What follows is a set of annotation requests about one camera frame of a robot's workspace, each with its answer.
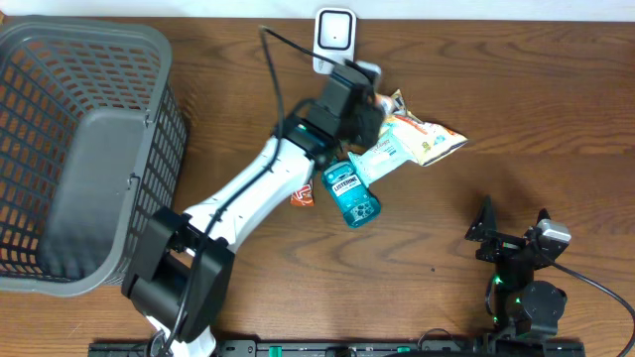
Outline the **light teal tissue pack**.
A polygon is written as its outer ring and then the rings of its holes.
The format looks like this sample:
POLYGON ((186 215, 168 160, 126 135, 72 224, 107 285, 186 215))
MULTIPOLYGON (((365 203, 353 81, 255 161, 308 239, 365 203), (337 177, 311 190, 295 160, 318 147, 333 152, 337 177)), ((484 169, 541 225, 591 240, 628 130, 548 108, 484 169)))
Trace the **light teal tissue pack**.
POLYGON ((349 152, 348 158, 366 187, 395 171, 407 161, 416 160, 412 151, 392 129, 382 134, 377 143, 363 154, 349 152))

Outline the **blue mouthwash bottle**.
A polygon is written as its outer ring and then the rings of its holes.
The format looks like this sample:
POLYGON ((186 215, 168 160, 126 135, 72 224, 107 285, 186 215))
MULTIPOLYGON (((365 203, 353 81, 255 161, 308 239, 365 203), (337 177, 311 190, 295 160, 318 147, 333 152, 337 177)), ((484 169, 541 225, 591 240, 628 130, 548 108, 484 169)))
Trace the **blue mouthwash bottle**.
POLYGON ((321 181, 348 227, 361 227, 380 214, 379 201, 368 190, 351 162, 331 165, 322 173, 321 181))

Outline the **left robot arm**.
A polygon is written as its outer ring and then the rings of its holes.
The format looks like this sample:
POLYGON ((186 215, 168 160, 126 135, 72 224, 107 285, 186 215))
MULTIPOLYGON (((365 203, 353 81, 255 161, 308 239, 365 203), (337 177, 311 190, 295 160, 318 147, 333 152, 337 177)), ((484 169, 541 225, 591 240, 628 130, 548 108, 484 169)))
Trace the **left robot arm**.
POLYGON ((384 116, 375 101, 380 78, 374 63, 335 65, 320 98, 304 99, 284 115, 256 159, 220 191, 183 213, 163 206, 151 216, 121 287, 157 329, 146 355, 212 354, 210 327, 237 250, 344 143, 377 142, 384 116))

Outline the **orange chocolate bar wrapper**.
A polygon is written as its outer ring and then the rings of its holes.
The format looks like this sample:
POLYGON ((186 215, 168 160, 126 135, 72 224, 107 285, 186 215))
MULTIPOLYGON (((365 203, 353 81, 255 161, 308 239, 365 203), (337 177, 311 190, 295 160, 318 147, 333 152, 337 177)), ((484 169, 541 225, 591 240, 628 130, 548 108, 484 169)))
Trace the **orange chocolate bar wrapper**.
POLYGON ((314 206, 314 183, 310 178, 300 189, 294 191, 290 197, 293 206, 314 206))

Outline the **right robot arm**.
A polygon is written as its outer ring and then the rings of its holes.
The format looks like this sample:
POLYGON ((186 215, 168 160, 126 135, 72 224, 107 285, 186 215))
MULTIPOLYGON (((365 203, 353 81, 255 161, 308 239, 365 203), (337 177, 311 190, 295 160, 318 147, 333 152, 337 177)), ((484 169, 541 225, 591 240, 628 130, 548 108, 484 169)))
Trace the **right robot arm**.
POLYGON ((497 228, 490 196, 486 196, 465 239, 478 242, 475 258, 492 263, 494 274, 488 283, 485 305, 494 321, 494 332, 484 344, 495 350, 499 342, 543 343, 558 333, 565 312, 567 294, 553 284, 535 279, 535 272, 547 268, 569 246, 572 235, 549 212, 540 210, 535 225, 521 237, 497 228))

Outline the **yellow white snack bag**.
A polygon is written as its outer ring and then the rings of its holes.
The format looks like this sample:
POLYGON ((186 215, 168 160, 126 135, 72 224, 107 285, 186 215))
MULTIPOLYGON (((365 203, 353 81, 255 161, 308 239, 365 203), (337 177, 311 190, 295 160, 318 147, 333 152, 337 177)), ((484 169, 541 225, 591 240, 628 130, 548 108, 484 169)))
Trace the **yellow white snack bag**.
POLYGON ((376 94, 375 103, 385 113, 380 135, 392 134, 422 167, 432 165, 467 143, 463 135, 417 118, 408 110, 399 89, 391 96, 376 94))

